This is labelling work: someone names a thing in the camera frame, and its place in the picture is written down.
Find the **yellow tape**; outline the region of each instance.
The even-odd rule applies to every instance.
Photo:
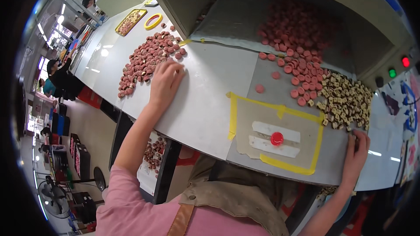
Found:
[[[191,43],[191,42],[192,42],[192,40],[191,40],[191,39],[186,39],[186,40],[184,40],[184,41],[179,42],[179,43],[178,43],[178,45],[179,45],[180,47],[182,47],[183,45],[186,45],[186,44]]]
[[[147,23],[148,23],[150,20],[152,20],[152,19],[156,18],[156,16],[157,16],[157,20],[156,20],[154,23],[152,23],[152,24],[150,24],[150,25],[147,25]],[[151,17],[149,17],[149,19],[148,19],[148,20],[146,20],[146,22],[144,23],[144,28],[145,28],[146,30],[151,30],[152,28],[156,27],[156,26],[160,23],[160,21],[162,21],[162,19],[163,19],[162,14],[157,13],[157,14],[155,14],[155,15],[153,15],[153,16],[151,16]]]
[[[315,145],[315,152],[314,155],[312,157],[312,162],[311,162],[311,166],[309,168],[302,168],[302,167],[298,167],[295,165],[291,165],[289,163],[280,161],[280,160],[276,160],[273,159],[271,157],[268,157],[264,154],[260,154],[260,160],[264,163],[270,164],[272,166],[278,167],[278,168],[283,168],[285,170],[289,170],[298,174],[302,174],[302,175],[312,175],[315,172],[315,167],[316,164],[318,162],[318,156],[319,156],[319,151],[321,149],[321,144],[322,144],[322,134],[323,134],[323,130],[324,127],[322,126],[322,120],[324,119],[324,113],[320,112],[320,115],[314,116],[312,114],[308,114],[302,111],[297,111],[291,108],[286,107],[285,105],[274,105],[274,104],[270,104],[270,103],[265,103],[265,102],[260,102],[260,101],[255,101],[255,100],[251,100],[249,98],[245,98],[245,97],[240,97],[238,95],[236,95],[233,92],[228,92],[226,94],[226,97],[231,99],[231,115],[230,115],[230,126],[229,126],[229,134],[228,134],[228,139],[232,140],[235,135],[236,135],[236,118],[237,118],[237,99],[240,98],[242,100],[245,101],[249,101],[249,102],[253,102],[262,106],[266,106],[269,108],[273,108],[277,110],[277,116],[281,119],[283,117],[284,113],[288,113],[294,116],[298,116],[298,117],[302,117],[305,118],[307,120],[311,120],[314,122],[317,122],[319,124],[318,127],[318,137],[317,137],[317,142]]]

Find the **green light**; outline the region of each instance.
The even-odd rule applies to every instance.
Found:
[[[388,73],[389,73],[389,76],[390,76],[392,79],[396,77],[396,71],[395,71],[395,69],[390,69],[390,70],[388,71]]]

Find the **pink sleeve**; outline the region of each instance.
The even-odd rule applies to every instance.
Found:
[[[137,178],[128,170],[114,164],[111,168],[105,207],[122,206],[139,201],[144,202]]]

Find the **red light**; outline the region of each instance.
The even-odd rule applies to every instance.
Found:
[[[402,65],[408,67],[410,65],[410,60],[407,57],[402,58]]]

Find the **pink shirt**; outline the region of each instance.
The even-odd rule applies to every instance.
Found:
[[[142,199],[140,183],[128,170],[113,165],[105,205],[96,211],[96,235],[167,235],[179,197],[160,205]],[[185,235],[270,235],[250,218],[236,218],[218,208],[195,207]]]

